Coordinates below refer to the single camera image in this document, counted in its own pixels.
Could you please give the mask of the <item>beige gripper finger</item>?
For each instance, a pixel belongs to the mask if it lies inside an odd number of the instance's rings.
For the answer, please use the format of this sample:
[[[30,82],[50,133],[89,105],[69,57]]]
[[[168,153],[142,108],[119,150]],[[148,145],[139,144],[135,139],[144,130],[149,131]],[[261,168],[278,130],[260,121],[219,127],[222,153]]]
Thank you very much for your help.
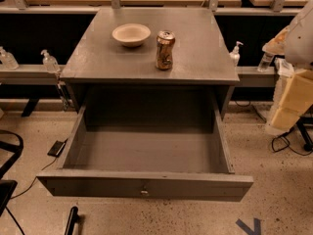
[[[279,130],[290,130],[313,105],[313,70],[298,70],[287,79],[270,125]]]

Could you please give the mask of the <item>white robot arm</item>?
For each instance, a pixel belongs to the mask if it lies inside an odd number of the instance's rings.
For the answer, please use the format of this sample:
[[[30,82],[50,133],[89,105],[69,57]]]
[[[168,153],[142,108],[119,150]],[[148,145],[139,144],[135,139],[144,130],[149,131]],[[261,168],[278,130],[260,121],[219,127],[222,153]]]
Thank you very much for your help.
[[[313,0],[307,2],[264,50],[283,55],[294,69],[291,75],[280,76],[274,92],[267,130],[278,135],[289,131],[313,105]]]

